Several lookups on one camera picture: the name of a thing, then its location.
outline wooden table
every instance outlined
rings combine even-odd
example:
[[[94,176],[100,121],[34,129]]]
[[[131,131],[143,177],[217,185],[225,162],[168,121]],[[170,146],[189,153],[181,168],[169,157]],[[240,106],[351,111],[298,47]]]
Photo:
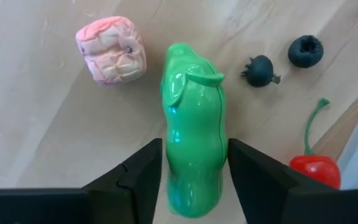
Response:
[[[74,34],[111,15],[137,25],[149,70],[106,88],[92,81]],[[307,70],[287,59],[304,34],[325,49]],[[355,0],[0,0],[0,187],[82,186],[164,137],[158,89],[174,42],[188,42],[226,75],[227,135],[282,162],[302,152],[306,119],[321,97],[332,105],[316,118],[311,144],[358,98]],[[259,54],[272,59],[281,84],[256,89],[240,78]],[[243,223],[227,167],[224,175],[217,208],[186,220],[166,208],[164,171],[155,223]]]

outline dark blue berry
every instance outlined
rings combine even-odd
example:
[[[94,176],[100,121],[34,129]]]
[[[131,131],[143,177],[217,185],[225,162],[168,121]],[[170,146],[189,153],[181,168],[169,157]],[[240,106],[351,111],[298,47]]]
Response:
[[[248,83],[253,87],[267,86],[270,82],[280,83],[281,78],[273,72],[273,64],[270,59],[264,55],[251,58],[251,63],[246,65],[246,70],[242,72]]]
[[[294,66],[299,68],[310,68],[316,65],[323,55],[323,45],[312,35],[299,37],[288,49],[288,58]]]

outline green stem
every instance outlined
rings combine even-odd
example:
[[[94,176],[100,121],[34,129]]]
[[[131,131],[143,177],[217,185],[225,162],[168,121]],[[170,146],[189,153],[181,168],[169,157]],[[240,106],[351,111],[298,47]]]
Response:
[[[306,124],[306,129],[305,129],[305,155],[310,156],[310,155],[314,155],[314,152],[311,150],[310,146],[309,146],[309,133],[310,133],[310,126],[314,120],[314,118],[316,117],[316,115],[320,112],[320,110],[327,106],[329,104],[329,100],[322,98],[318,101],[317,107],[316,109],[314,109],[313,113],[310,115],[308,122]]]

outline green plastic pepper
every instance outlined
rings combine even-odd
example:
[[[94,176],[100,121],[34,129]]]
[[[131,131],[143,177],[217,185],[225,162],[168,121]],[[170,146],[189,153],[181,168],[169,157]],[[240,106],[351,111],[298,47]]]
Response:
[[[187,44],[173,44],[161,82],[167,119],[168,199],[172,213],[197,218],[222,194],[227,156],[224,75]]]

